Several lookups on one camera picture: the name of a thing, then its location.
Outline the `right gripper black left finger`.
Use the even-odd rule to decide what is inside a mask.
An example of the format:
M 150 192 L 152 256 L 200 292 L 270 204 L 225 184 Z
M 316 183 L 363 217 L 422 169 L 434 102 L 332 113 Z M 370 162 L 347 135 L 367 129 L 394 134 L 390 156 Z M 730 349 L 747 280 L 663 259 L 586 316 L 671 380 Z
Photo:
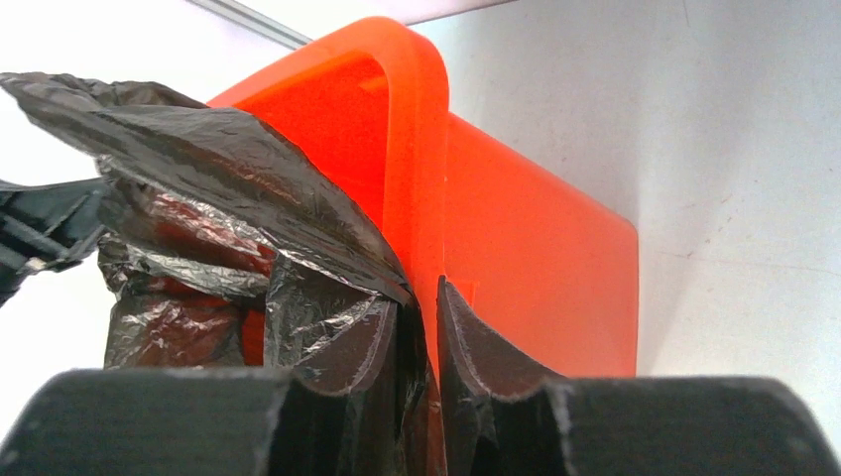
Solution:
M 378 302 L 287 368 L 72 371 L 29 401 L 5 475 L 407 475 L 425 464 L 416 310 Z

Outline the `black plastic trash bag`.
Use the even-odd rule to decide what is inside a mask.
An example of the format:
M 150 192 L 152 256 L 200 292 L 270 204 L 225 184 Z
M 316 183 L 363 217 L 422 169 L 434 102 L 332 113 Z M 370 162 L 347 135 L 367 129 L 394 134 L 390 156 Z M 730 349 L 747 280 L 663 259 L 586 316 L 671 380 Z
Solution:
M 266 122 L 154 82 L 4 73 L 107 185 L 101 369 L 287 368 L 378 302 L 420 315 L 374 223 Z

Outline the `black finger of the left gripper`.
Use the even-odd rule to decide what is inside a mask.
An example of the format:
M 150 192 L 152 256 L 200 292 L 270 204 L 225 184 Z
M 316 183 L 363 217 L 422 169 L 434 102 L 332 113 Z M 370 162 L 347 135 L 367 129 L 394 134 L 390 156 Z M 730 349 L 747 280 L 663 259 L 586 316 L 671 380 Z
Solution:
M 47 185 L 1 182 L 1 302 L 27 278 L 79 265 L 104 227 L 98 210 L 107 185 L 91 178 Z

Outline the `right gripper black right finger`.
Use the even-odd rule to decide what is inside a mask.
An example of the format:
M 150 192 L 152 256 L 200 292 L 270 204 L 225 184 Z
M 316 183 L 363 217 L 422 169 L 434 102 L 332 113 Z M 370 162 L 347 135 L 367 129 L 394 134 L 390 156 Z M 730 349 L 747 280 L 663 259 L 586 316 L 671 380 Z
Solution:
M 452 475 L 836 475 L 812 413 L 755 377 L 570 379 L 437 285 Z

